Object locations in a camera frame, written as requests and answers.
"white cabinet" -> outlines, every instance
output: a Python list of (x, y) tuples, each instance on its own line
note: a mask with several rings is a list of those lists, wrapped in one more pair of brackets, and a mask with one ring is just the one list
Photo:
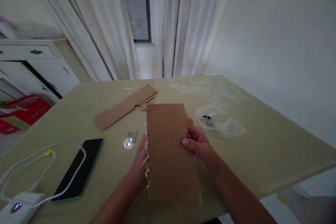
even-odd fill
[(7, 75), (19, 90), (24, 93), (39, 95), (50, 102), (57, 102), (59, 98), (48, 89), (32, 72), (21, 62), (0, 62), (0, 70)]
[(77, 83), (68, 77), (61, 63), (57, 60), (28, 60), (28, 63), (41, 74), (61, 96), (65, 96)]
[(26, 95), (59, 101), (91, 81), (67, 39), (0, 40), (1, 76)]

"yellow cable clip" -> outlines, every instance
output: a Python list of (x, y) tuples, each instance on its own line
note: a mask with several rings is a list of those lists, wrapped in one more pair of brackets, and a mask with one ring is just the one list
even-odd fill
[(50, 152), (52, 151), (53, 148), (47, 149), (47, 153), (45, 154), (45, 156), (49, 156)]

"cabinet door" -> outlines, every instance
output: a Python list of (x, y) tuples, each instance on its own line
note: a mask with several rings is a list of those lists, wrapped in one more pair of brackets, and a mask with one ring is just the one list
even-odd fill
[(28, 60), (28, 63), (46, 79), (56, 91), (65, 96), (74, 88), (73, 80), (58, 60)]
[(59, 98), (51, 92), (32, 72), (21, 62), (0, 62), (0, 70), (11, 79), (11, 84), (24, 93), (36, 94), (47, 102), (58, 102)]

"white curtain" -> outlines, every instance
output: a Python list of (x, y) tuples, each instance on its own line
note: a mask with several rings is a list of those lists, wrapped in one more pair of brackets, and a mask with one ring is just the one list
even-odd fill
[(42, 0), (93, 81), (139, 79), (125, 0)]
[(221, 0), (155, 0), (155, 78), (199, 75)]

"window frame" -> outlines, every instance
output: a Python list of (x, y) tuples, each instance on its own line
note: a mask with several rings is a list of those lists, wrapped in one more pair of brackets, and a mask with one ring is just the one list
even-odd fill
[(151, 8), (150, 8), (150, 2), (149, 0), (146, 1), (146, 16), (147, 16), (147, 34), (148, 39), (141, 40), (141, 39), (133, 39), (134, 43), (151, 43), (152, 42), (152, 35), (151, 35)]

